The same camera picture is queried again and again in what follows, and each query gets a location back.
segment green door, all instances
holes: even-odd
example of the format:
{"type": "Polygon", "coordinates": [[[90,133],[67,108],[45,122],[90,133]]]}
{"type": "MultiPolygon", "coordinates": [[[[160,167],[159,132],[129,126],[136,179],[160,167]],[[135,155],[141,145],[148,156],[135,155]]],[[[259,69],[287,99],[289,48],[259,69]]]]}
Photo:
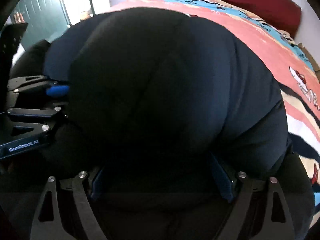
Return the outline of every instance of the green door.
{"type": "Polygon", "coordinates": [[[62,0],[20,0],[11,15],[13,23],[17,12],[29,24],[21,41],[24,49],[43,39],[53,41],[69,25],[62,0]]]}

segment light blue fabric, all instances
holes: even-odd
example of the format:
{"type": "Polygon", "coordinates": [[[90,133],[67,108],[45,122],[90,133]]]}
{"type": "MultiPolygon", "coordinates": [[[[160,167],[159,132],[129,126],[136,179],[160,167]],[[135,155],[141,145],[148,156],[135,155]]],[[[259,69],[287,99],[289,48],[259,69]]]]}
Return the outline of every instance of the light blue fabric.
{"type": "Polygon", "coordinates": [[[203,1],[203,0],[162,0],[166,2],[181,2],[181,3],[186,3],[186,4],[192,4],[192,5],[197,5],[201,7],[208,8],[210,10],[218,11],[218,12],[224,12],[227,14],[231,15],[236,15],[240,16],[242,18],[245,18],[249,20],[250,22],[254,23],[255,25],[259,26],[260,28],[264,29],[267,31],[272,37],[274,37],[277,41],[279,41],[282,45],[285,47],[289,48],[295,55],[297,55],[312,71],[313,67],[311,63],[309,62],[307,56],[302,52],[302,50],[298,46],[291,46],[287,40],[283,37],[281,37],[281,34],[277,32],[275,29],[268,25],[264,25],[260,23],[259,21],[253,20],[252,18],[248,17],[246,14],[243,12],[234,9],[234,8],[229,8],[225,7],[223,5],[211,2],[211,1],[203,1]]]}
{"type": "Polygon", "coordinates": [[[316,205],[320,203],[320,192],[315,192],[316,205]]]}

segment cartoon-printed blanket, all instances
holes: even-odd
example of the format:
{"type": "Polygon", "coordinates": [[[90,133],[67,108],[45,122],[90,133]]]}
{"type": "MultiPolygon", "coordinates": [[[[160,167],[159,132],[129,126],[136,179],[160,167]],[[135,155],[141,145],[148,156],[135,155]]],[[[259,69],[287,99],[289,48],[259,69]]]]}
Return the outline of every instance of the cartoon-printed blanket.
{"type": "MultiPolygon", "coordinates": [[[[320,203],[320,84],[313,68],[290,35],[259,16],[221,0],[128,0],[110,9],[153,7],[212,20],[232,32],[265,63],[279,82],[288,131],[320,203]]],[[[313,224],[319,216],[315,215],[313,224]]]]}

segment black metal bracket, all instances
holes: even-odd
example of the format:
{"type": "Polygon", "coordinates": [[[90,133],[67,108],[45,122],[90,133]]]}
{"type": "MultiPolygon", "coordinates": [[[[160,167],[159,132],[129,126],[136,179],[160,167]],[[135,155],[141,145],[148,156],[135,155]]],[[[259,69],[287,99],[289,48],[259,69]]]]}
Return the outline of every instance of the black metal bracket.
{"type": "Polygon", "coordinates": [[[76,240],[62,225],[58,197],[57,180],[49,177],[33,217],[30,240],[76,240]]]}
{"type": "MultiPolygon", "coordinates": [[[[252,193],[260,191],[263,188],[263,185],[265,185],[265,182],[263,183],[262,181],[251,179],[244,172],[240,174],[240,176],[243,177],[239,177],[239,180],[243,184],[240,193],[227,222],[215,240],[238,239],[250,206],[252,193]]],[[[262,229],[258,234],[250,238],[250,240],[294,240],[292,218],[280,183],[276,178],[270,177],[267,186],[267,206],[265,209],[262,229]],[[281,202],[281,207],[277,208],[282,208],[284,214],[284,220],[282,222],[272,221],[274,198],[276,195],[280,198],[281,202]]]]}
{"type": "Polygon", "coordinates": [[[57,182],[55,177],[49,177],[42,192],[39,204],[33,218],[30,240],[75,240],[76,238],[64,229],[59,210],[59,196],[62,191],[72,191],[76,206],[76,216],[79,218],[77,233],[80,239],[107,240],[101,230],[89,204],[84,184],[91,176],[86,171],[77,174],[73,179],[57,182]]]}
{"type": "Polygon", "coordinates": [[[268,199],[266,213],[263,221],[261,231],[250,240],[266,240],[266,239],[281,239],[281,240],[294,240],[294,228],[292,218],[289,212],[289,207],[285,201],[284,194],[280,183],[276,178],[271,177],[268,185],[268,199]],[[274,198],[279,196],[281,207],[284,212],[283,222],[273,222],[272,212],[274,198]]]}
{"type": "Polygon", "coordinates": [[[0,159],[48,145],[55,123],[13,122],[0,114],[0,159]]]}
{"type": "Polygon", "coordinates": [[[48,78],[46,76],[27,76],[12,78],[8,81],[8,91],[18,89],[22,86],[27,86],[41,81],[46,81],[47,79],[48,78]]]}
{"type": "Polygon", "coordinates": [[[83,183],[87,179],[86,171],[80,172],[72,180],[73,199],[79,218],[88,240],[107,240],[89,204],[83,183]]]}
{"type": "Polygon", "coordinates": [[[10,79],[8,82],[5,113],[0,114],[0,160],[35,148],[46,146],[60,121],[64,120],[60,106],[53,109],[16,108],[20,94],[41,91],[55,85],[45,76],[29,76],[10,79]]]}

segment screw head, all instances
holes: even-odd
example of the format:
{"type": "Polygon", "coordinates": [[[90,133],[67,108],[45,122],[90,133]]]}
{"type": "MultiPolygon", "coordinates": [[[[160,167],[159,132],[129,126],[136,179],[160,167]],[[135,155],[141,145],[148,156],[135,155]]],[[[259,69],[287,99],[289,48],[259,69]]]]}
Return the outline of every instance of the screw head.
{"type": "Polygon", "coordinates": [[[49,130],[49,128],[50,128],[50,126],[47,125],[47,124],[44,124],[44,125],[41,127],[41,129],[42,129],[43,131],[47,131],[47,130],[49,130]]]}
{"type": "Polygon", "coordinates": [[[54,176],[50,176],[50,177],[48,178],[48,182],[54,182],[55,179],[56,179],[56,178],[55,178],[54,176]]]}
{"type": "Polygon", "coordinates": [[[271,183],[277,183],[278,180],[275,177],[270,177],[270,182],[271,183]]]}
{"type": "Polygon", "coordinates": [[[238,176],[242,179],[246,178],[247,177],[247,174],[244,172],[244,171],[239,171],[238,172],[238,176]]]}
{"type": "Polygon", "coordinates": [[[85,176],[87,176],[87,172],[86,171],[81,171],[79,173],[79,178],[84,178],[85,176]]]}

